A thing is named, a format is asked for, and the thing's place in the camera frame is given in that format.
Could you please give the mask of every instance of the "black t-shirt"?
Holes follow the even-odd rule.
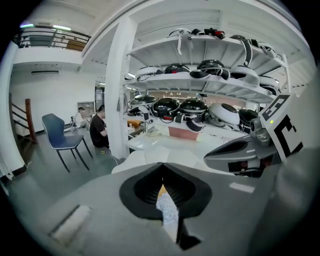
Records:
[[[102,147],[104,145],[105,137],[100,133],[105,130],[105,122],[97,115],[92,118],[90,124],[90,136],[93,145]]]

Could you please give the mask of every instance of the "blue chair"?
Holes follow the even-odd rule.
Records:
[[[85,161],[83,160],[83,158],[81,157],[77,149],[77,146],[80,144],[81,141],[83,141],[86,147],[86,150],[88,150],[89,155],[91,156],[91,158],[93,158],[87,146],[87,143],[84,139],[84,136],[83,135],[65,136],[64,134],[65,122],[54,114],[44,115],[42,117],[42,124],[51,148],[56,150],[66,170],[70,173],[68,167],[66,166],[64,160],[62,159],[59,153],[60,150],[71,150],[74,159],[76,159],[76,156],[73,152],[73,150],[75,150],[81,162],[84,164],[85,168],[87,168],[87,170],[89,171],[88,166],[86,165]]]

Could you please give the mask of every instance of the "staircase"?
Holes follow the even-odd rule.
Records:
[[[25,99],[25,110],[23,110],[22,108],[12,103],[12,95],[10,93],[9,112],[15,143],[25,164],[27,165],[31,159],[34,145],[38,143],[31,115],[31,100],[29,98]],[[29,135],[22,136],[17,134],[16,125],[28,129]]]

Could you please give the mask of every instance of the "metal shelf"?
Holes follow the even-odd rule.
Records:
[[[157,74],[141,82],[136,82],[135,79],[127,80],[126,84],[131,88],[148,90],[149,92],[172,91],[202,93],[257,104],[268,104],[276,98],[270,91],[261,87],[255,87],[238,79],[229,78],[228,80],[224,80],[217,75],[196,79],[186,72]]]
[[[165,67],[173,63],[198,65],[203,60],[219,60],[226,68],[243,65],[245,50],[239,40],[232,38],[217,39],[210,35],[193,36],[192,40],[181,41],[181,52],[177,51],[178,36],[167,37],[136,47],[127,53],[132,56],[130,72],[135,73],[145,66]],[[280,67],[286,67],[280,58],[269,58],[265,52],[252,46],[252,62],[250,68],[258,75]]]

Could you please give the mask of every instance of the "hair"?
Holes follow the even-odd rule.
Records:
[[[98,112],[104,112],[105,111],[105,105],[101,105],[98,109]]]

